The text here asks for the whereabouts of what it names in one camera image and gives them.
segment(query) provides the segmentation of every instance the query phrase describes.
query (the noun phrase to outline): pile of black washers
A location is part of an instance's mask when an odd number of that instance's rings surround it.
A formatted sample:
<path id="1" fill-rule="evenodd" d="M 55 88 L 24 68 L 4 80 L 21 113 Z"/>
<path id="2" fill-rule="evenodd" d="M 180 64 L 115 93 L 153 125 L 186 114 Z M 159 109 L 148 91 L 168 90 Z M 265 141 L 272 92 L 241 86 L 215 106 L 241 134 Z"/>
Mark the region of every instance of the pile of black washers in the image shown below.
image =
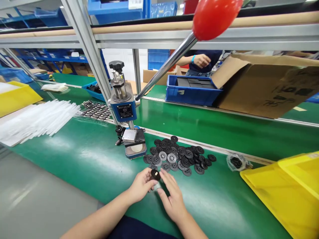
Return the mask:
<path id="1" fill-rule="evenodd" d="M 170 139 L 156 139 L 155 147 L 150 148 L 150 153 L 144 156 L 143 160 L 149 164 L 151 169 L 163 168 L 169 172 L 178 171 L 179 169 L 186 176 L 192 175 L 190 166 L 194 165 L 194 170 L 203 175 L 208 167 L 212 166 L 212 162 L 216 161 L 216 157 L 208 154 L 207 158 L 203 156 L 204 149 L 200 146 L 183 147 L 177 144 L 178 138 L 172 136 Z"/>

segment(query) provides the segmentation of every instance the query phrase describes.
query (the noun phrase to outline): grey floor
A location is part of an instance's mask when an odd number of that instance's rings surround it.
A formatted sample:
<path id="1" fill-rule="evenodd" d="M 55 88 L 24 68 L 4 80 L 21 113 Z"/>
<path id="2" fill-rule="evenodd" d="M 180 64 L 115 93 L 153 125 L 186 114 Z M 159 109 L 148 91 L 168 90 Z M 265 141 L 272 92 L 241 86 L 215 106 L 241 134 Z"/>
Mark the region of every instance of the grey floor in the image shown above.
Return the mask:
<path id="1" fill-rule="evenodd" d="M 59 238 L 98 201 L 19 155 L 0 148 L 0 238 Z"/>

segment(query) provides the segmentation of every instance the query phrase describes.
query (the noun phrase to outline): hand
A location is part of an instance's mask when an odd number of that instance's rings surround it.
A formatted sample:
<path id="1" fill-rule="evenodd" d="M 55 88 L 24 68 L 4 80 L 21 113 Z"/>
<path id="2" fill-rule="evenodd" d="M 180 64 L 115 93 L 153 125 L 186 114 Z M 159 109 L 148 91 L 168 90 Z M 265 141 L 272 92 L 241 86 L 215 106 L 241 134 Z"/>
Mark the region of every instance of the hand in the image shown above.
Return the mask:
<path id="1" fill-rule="evenodd" d="M 206 56 L 205 54 L 195 55 L 195 58 L 194 58 L 194 64 L 196 64 L 200 68 L 204 68 L 208 66 L 210 61 L 211 61 L 210 58 Z"/>
<path id="2" fill-rule="evenodd" d="M 154 190 L 154 185 L 157 184 L 157 181 L 155 179 L 150 180 L 151 170 L 150 168 L 146 168 L 138 173 L 132 185 L 127 190 L 128 200 L 130 200 L 132 204 L 141 201 L 151 189 Z"/>
<path id="3" fill-rule="evenodd" d="M 179 224 L 183 219 L 187 218 L 188 211 L 186 210 L 182 192 L 180 191 L 175 178 L 167 173 L 165 170 L 160 169 L 160 176 L 165 183 L 170 196 L 167 197 L 163 189 L 157 189 L 157 192 L 163 202 L 164 208 L 169 217 Z"/>

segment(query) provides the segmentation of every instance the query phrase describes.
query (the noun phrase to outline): clear plastic bag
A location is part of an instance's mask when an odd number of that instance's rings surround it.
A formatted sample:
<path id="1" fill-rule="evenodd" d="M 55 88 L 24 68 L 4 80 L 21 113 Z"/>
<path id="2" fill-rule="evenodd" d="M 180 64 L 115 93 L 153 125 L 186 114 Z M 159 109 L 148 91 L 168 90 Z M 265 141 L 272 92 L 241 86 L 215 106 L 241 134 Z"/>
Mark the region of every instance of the clear plastic bag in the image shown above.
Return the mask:
<path id="1" fill-rule="evenodd" d="M 231 171 L 243 171 L 247 168 L 253 168 L 252 163 L 240 154 L 229 154 L 227 156 L 227 164 Z"/>

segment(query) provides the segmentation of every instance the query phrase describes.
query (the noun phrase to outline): yellow container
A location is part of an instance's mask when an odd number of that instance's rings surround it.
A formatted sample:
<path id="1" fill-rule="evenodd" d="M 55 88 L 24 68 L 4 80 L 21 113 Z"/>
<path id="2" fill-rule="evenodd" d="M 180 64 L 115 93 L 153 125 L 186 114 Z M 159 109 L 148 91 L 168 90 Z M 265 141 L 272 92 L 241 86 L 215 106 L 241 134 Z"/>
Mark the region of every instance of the yellow container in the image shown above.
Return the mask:
<path id="1" fill-rule="evenodd" d="M 27 84 L 10 81 L 7 84 L 20 88 L 0 94 L 0 117 L 36 103 L 42 98 Z"/>
<path id="2" fill-rule="evenodd" d="M 240 175 L 294 239 L 319 238 L 319 151 Z"/>

